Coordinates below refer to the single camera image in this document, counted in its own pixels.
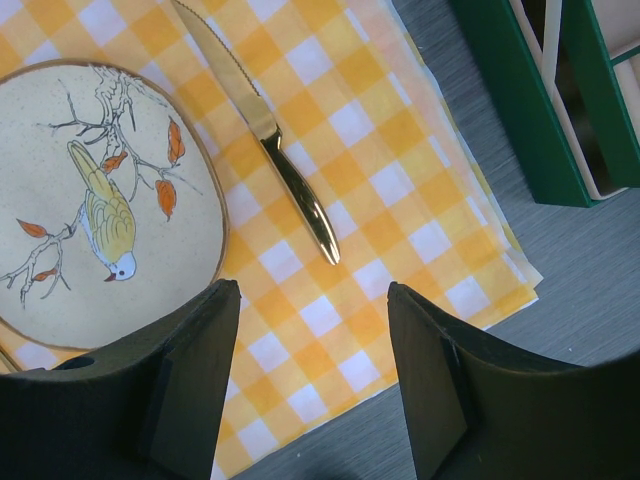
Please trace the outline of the green jewelry box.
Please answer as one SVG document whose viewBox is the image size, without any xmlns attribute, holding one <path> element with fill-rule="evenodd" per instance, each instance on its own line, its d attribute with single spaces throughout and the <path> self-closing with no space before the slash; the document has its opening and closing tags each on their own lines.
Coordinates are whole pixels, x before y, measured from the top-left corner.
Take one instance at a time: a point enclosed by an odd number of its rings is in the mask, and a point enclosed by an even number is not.
<svg viewBox="0 0 640 480">
<path fill-rule="evenodd" d="M 536 202 L 591 207 L 638 187 L 638 2 L 451 7 Z"/>
</svg>

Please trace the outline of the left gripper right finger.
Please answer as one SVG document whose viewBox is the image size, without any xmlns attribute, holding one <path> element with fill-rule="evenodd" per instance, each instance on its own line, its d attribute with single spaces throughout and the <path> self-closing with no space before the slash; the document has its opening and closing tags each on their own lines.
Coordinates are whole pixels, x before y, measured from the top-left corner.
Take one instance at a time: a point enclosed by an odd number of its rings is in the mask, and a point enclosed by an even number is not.
<svg viewBox="0 0 640 480">
<path fill-rule="evenodd" d="M 410 287 L 388 290 L 420 479 L 635 479 L 639 356 L 592 367 L 509 344 Z"/>
</svg>

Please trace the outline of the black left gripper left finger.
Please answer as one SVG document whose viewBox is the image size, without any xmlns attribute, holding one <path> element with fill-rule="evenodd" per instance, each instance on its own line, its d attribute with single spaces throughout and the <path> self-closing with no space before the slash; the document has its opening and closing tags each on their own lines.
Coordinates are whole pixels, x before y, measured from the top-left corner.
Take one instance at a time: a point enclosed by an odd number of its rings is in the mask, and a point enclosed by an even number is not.
<svg viewBox="0 0 640 480">
<path fill-rule="evenodd" d="M 2 477 L 209 478 L 240 300 L 219 280 L 107 346 L 4 375 Z"/>
</svg>

